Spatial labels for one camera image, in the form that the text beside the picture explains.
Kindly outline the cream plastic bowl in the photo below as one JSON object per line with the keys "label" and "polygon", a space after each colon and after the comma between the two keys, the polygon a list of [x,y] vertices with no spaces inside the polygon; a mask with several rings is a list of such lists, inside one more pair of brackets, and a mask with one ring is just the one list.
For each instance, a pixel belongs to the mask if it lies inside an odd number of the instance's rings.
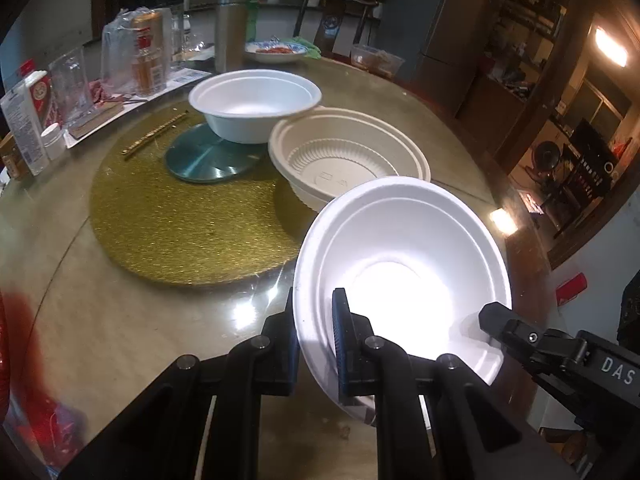
{"label": "cream plastic bowl", "polygon": [[377,178],[431,180],[425,155],[405,133],[346,108],[318,106],[281,120],[268,150],[296,197],[314,211]]}

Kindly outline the gold patterned stick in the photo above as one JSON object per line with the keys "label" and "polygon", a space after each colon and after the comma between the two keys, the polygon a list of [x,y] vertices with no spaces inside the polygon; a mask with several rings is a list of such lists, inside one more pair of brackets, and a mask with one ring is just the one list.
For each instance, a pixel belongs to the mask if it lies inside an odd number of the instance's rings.
{"label": "gold patterned stick", "polygon": [[130,158],[134,153],[141,150],[146,144],[149,144],[152,140],[154,140],[161,133],[165,132],[171,127],[175,127],[179,122],[182,122],[186,118],[188,118],[189,112],[186,110],[178,114],[177,116],[169,119],[167,122],[159,125],[158,127],[152,129],[151,131],[145,133],[140,139],[135,140],[134,143],[131,143],[129,146],[124,148],[120,154],[124,159]]}

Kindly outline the red flower plate with sticker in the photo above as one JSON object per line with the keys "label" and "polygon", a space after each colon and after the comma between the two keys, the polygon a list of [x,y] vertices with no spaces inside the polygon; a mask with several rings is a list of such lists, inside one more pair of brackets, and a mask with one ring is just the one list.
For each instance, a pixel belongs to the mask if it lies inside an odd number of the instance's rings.
{"label": "red flower plate with sticker", "polygon": [[11,396],[25,390],[25,352],[32,329],[27,298],[17,290],[1,293],[1,420],[6,419]]}

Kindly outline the gold glitter placemat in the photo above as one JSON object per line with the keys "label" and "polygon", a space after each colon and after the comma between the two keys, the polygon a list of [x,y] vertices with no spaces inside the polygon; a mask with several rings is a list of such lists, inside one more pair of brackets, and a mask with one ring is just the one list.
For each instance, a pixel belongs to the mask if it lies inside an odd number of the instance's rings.
{"label": "gold glitter placemat", "polygon": [[116,130],[94,175],[89,218],[104,252],[127,271],[169,285],[230,283],[297,257],[316,214],[268,156],[228,181],[196,184],[169,173],[165,154],[189,116],[131,157],[124,148],[178,114],[165,107]]}

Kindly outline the bagged liquor bottle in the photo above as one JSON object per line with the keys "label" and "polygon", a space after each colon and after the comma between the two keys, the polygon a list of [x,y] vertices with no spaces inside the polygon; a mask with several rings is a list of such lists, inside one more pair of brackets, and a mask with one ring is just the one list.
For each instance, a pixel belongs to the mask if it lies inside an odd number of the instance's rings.
{"label": "bagged liquor bottle", "polygon": [[120,11],[102,30],[101,81],[110,93],[152,96],[166,88],[170,14],[145,6]]}

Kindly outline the steel thermos flask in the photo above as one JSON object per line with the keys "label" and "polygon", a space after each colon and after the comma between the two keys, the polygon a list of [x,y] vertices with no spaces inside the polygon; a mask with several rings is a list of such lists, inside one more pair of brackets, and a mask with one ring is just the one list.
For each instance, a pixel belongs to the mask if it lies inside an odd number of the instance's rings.
{"label": "steel thermos flask", "polygon": [[246,24],[247,0],[217,0],[215,68],[218,73],[242,68]]}

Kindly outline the clear glass mug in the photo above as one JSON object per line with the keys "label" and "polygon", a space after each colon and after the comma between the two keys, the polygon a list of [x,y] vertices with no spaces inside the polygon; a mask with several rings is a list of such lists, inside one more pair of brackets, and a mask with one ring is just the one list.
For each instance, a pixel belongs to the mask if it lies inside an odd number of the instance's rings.
{"label": "clear glass mug", "polygon": [[88,122],[94,112],[93,97],[86,74],[84,48],[78,47],[49,64],[58,110],[67,129]]}

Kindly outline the peanut butter jar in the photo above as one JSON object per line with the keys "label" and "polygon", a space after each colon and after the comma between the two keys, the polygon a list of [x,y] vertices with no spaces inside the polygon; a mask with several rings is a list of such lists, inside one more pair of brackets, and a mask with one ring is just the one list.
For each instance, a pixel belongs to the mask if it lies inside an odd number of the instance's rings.
{"label": "peanut butter jar", "polygon": [[0,156],[11,179],[23,180],[29,169],[23,159],[12,133],[8,133],[0,143]]}

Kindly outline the white foam bowl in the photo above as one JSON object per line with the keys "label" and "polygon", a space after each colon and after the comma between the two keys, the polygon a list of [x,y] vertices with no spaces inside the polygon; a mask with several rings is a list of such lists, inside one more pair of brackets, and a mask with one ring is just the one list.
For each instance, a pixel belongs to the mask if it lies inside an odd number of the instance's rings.
{"label": "white foam bowl", "polygon": [[451,353],[486,384],[504,361],[478,314],[511,307],[506,264],[480,218],[440,186],[409,177],[360,184],[329,202],[308,229],[296,261],[293,312],[312,377],[345,413],[374,422],[370,396],[344,400],[332,322],[332,294],[375,335],[429,360]]}
{"label": "white foam bowl", "polygon": [[321,99],[314,82],[282,70],[236,70],[205,79],[189,93],[209,128],[237,144],[266,144],[277,122],[312,110]]}

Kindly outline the round steel lid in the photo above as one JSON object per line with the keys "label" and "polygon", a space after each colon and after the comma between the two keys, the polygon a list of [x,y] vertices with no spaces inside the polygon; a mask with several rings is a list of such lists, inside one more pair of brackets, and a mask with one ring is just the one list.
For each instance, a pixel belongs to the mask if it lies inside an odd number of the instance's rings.
{"label": "round steel lid", "polygon": [[181,181],[211,184],[245,174],[264,158],[266,151],[266,144],[224,140],[202,122],[175,138],[165,153],[165,166]]}

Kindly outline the blue patterned food dish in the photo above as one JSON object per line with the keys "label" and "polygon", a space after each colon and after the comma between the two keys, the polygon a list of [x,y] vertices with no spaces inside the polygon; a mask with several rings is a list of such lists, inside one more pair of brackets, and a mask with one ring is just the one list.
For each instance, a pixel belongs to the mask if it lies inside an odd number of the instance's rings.
{"label": "blue patterned food dish", "polygon": [[253,41],[245,45],[245,56],[260,64],[288,64],[304,58],[308,49],[296,42],[279,40]]}

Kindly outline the clear plastic food container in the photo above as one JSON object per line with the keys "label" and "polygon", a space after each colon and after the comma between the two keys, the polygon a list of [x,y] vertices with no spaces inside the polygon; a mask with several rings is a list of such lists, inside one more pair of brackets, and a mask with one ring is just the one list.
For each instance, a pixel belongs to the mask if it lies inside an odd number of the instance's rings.
{"label": "clear plastic food container", "polygon": [[393,79],[404,63],[403,58],[366,44],[354,44],[350,49],[352,66],[386,79]]}

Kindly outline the small white jar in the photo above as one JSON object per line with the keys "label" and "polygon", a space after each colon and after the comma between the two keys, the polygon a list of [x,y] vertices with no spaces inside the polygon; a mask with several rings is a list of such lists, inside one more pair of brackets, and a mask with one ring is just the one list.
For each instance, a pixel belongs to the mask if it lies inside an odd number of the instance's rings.
{"label": "small white jar", "polygon": [[43,130],[41,141],[50,160],[58,159],[66,151],[64,130],[58,122],[52,122],[50,126]]}

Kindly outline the dark wooden chair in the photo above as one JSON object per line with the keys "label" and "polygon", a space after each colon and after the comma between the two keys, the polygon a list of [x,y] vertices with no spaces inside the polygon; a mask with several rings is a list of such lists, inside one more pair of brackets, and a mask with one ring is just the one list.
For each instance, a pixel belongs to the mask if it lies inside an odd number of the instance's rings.
{"label": "dark wooden chair", "polygon": [[[364,25],[367,19],[372,16],[373,9],[378,6],[378,2],[375,0],[319,0],[319,2],[321,18],[312,43],[320,49],[320,53],[323,56],[328,56],[329,58],[333,56],[333,48],[348,9],[351,6],[360,7],[360,15],[354,35],[354,44],[359,44]],[[294,25],[294,37],[300,36],[305,14],[309,7],[310,0],[302,0]]]}

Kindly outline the book on paper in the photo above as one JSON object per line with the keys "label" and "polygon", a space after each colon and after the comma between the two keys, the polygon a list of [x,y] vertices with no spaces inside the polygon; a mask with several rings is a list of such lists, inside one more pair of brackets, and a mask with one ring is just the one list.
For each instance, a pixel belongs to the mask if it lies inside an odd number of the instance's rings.
{"label": "book on paper", "polygon": [[93,130],[101,128],[123,110],[124,104],[122,102],[100,103],[88,115],[81,117],[72,126],[69,126],[68,133],[75,140],[82,139]]}

